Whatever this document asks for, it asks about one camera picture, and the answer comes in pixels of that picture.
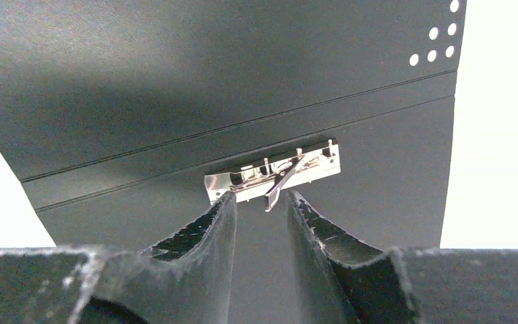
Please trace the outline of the metal folder clip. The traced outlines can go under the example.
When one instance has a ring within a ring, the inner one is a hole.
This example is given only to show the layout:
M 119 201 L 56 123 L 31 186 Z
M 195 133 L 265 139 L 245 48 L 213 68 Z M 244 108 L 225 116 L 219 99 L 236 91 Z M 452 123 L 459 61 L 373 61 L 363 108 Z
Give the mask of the metal folder clip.
M 284 189 L 327 178 L 341 172 L 339 143 L 330 138 L 311 146 L 265 157 L 204 176 L 210 204 L 224 193 L 233 192 L 238 203 L 264 199 L 269 212 L 277 204 Z

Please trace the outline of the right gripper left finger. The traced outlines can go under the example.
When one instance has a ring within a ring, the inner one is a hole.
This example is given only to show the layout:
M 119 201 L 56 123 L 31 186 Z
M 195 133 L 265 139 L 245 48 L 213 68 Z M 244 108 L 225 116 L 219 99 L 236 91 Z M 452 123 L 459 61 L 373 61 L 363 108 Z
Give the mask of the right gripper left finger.
M 226 192 L 139 252 L 0 248 L 0 323 L 226 323 L 236 225 Z

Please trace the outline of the red and black folder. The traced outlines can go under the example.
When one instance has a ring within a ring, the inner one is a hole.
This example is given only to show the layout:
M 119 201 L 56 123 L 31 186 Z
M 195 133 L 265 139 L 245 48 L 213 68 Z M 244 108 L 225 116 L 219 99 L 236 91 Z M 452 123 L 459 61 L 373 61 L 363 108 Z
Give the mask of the red and black folder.
M 466 1 L 0 1 L 0 153 L 55 247 L 139 252 L 204 176 L 334 138 L 341 172 L 237 202 L 228 321 L 304 323 L 287 194 L 437 246 Z

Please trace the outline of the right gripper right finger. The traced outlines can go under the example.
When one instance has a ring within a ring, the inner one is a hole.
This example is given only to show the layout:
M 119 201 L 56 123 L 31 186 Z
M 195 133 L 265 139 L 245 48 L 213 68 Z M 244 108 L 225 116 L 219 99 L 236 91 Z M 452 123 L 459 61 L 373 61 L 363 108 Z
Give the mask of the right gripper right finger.
M 379 250 L 287 194 L 304 323 L 518 323 L 518 249 Z

